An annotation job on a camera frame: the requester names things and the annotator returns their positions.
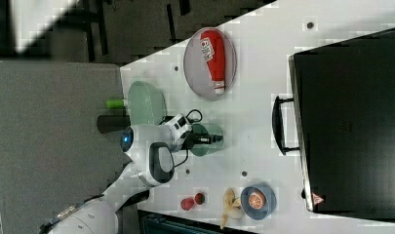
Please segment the table surface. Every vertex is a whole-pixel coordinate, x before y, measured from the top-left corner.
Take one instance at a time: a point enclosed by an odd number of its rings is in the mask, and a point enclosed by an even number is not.
[[[308,22],[314,27],[307,29]],[[182,70],[187,41],[121,68],[124,95],[139,79],[159,88],[169,114],[198,108],[204,122],[224,131],[224,150],[205,157],[192,156],[168,184],[151,190],[138,204],[145,211],[219,225],[226,188],[237,196],[247,185],[267,182],[277,196],[277,210],[255,221],[244,216],[229,219],[228,227],[256,233],[395,233],[395,224],[312,214],[300,197],[302,176],[298,153],[283,156],[271,129],[273,100],[290,97],[288,58],[294,53],[395,27],[395,0],[280,0],[218,28],[232,40],[237,54],[235,81],[224,98],[210,102],[187,86]],[[284,105],[289,146],[296,146],[294,108]],[[175,155],[180,162],[184,153]],[[179,202],[198,191],[208,194],[207,204],[185,212]]]
[[[21,53],[79,0],[10,0],[15,51]]]

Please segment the green object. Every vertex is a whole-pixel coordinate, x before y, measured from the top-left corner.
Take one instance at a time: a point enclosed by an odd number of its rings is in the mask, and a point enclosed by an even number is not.
[[[195,134],[201,134],[201,135],[208,134],[208,135],[217,135],[223,137],[221,128],[215,124],[193,124],[191,127]],[[224,142],[224,138],[221,141],[214,142],[212,144],[196,144],[190,149],[190,151],[195,156],[199,156],[199,157],[205,156],[222,150],[223,142]]]
[[[128,109],[132,125],[159,125],[167,116],[163,94],[154,86],[136,81],[128,91]]]
[[[124,101],[122,99],[110,99],[106,101],[106,108],[108,109],[122,109],[124,108]]]

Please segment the ketchup bottle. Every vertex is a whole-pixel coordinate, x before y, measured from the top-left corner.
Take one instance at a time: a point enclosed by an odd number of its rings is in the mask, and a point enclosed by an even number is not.
[[[200,37],[204,60],[209,66],[216,94],[224,93],[225,54],[221,35],[216,30],[207,30]]]

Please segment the green bowl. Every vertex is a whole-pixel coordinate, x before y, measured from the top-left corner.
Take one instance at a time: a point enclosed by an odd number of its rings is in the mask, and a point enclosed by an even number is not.
[[[128,90],[128,109],[132,125],[159,125],[167,115],[161,91],[143,81],[134,82]]]

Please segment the small red object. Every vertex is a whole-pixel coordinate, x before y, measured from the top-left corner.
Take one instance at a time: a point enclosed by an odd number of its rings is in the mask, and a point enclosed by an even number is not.
[[[201,34],[201,50],[209,66],[216,94],[224,93],[225,53],[223,39],[216,30],[209,29]]]
[[[202,205],[206,201],[206,197],[204,196],[203,193],[197,193],[196,196],[194,197],[194,201],[198,205]]]
[[[190,197],[190,198],[182,199],[180,205],[183,210],[190,211],[191,208],[194,207],[194,198]]]

